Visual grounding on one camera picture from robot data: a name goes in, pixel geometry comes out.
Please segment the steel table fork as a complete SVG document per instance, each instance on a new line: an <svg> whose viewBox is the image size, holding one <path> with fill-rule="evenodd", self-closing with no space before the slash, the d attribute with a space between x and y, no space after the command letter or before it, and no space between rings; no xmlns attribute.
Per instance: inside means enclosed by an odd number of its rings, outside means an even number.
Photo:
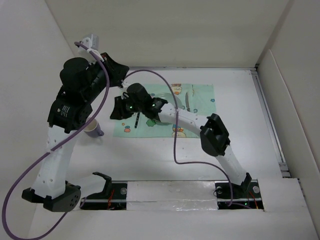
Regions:
<svg viewBox="0 0 320 240"><path fill-rule="evenodd" d="M136 115L135 124L134 124L134 128L135 129L138 127L139 118L140 118L140 112L138 112L137 115Z"/></svg>

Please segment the purple ceramic mug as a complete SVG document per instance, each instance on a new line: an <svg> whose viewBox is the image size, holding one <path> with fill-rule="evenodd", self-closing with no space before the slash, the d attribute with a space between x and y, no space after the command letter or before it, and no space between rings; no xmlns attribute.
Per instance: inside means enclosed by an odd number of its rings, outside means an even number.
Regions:
<svg viewBox="0 0 320 240"><path fill-rule="evenodd" d="M91 138L99 138L104 136L104 132L101 130L99 122L94 119L83 130Z"/></svg>

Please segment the steel table knife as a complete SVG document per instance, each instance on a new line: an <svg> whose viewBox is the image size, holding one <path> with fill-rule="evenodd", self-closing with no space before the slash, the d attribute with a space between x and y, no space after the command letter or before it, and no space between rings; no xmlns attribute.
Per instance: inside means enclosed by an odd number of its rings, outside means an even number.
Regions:
<svg viewBox="0 0 320 240"><path fill-rule="evenodd" d="M185 94L185 107L186 107L186 110L187 110L188 112L191 111L190 101L189 101L189 93L188 93L188 92Z"/></svg>

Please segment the green cartoon print cloth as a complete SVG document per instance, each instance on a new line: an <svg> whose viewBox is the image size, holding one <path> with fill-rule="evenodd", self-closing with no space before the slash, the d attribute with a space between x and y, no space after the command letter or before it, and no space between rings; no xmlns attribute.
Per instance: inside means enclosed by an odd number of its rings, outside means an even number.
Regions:
<svg viewBox="0 0 320 240"><path fill-rule="evenodd" d="M170 87L163 84L144 84L146 91L152 98L162 98L174 104L174 93L178 107L186 109L185 96L189 94L190 112L202 116L210 116L216 112L214 86L211 84L172 83ZM137 113L128 119L116 121L113 131L114 137L120 138L197 138L198 136L183 127L148 119L140 114L138 126L135 128Z"/></svg>

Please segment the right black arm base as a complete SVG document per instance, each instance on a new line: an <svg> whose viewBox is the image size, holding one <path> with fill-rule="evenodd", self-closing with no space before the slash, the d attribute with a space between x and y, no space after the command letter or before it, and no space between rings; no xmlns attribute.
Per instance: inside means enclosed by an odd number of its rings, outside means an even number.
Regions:
<svg viewBox="0 0 320 240"><path fill-rule="evenodd" d="M263 200L261 190L257 180L252 180L248 186L248 190L241 191L233 188L233 200L231 201L231 190L228 181L216 181L214 183L215 190L213 195L217 200L218 210L263 210Z"/></svg>

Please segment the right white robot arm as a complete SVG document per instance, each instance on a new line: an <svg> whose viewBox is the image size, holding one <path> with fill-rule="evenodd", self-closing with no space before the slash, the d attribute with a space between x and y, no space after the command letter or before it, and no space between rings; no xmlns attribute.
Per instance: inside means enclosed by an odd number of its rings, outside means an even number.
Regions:
<svg viewBox="0 0 320 240"><path fill-rule="evenodd" d="M219 115L199 115L181 109L160 97L152 97L139 83L130 85L122 96L114 98L112 120L124 120L141 113L150 120L176 124L200 137L202 150L215 157L229 177L231 191L237 197L249 192L250 174L236 158L229 132Z"/></svg>

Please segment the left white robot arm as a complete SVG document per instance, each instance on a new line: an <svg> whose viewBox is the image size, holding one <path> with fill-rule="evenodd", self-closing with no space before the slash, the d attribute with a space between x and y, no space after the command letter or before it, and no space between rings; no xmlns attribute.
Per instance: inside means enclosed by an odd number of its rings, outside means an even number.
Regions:
<svg viewBox="0 0 320 240"><path fill-rule="evenodd" d="M46 153L37 178L22 198L42 204L51 212L70 212L81 198L81 187L66 181L78 134L93 113L92 103L109 87L122 85L129 67L107 53L102 61L89 63L82 57L67 60L59 77L62 86L48 115Z"/></svg>

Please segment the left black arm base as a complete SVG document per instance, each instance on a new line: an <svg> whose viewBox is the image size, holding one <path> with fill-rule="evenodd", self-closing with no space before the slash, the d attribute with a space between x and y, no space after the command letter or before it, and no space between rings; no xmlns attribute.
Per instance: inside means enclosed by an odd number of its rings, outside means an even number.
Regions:
<svg viewBox="0 0 320 240"><path fill-rule="evenodd" d="M81 191L81 210L121 211L127 209L127 181L112 181L100 172L93 172L78 183Z"/></svg>

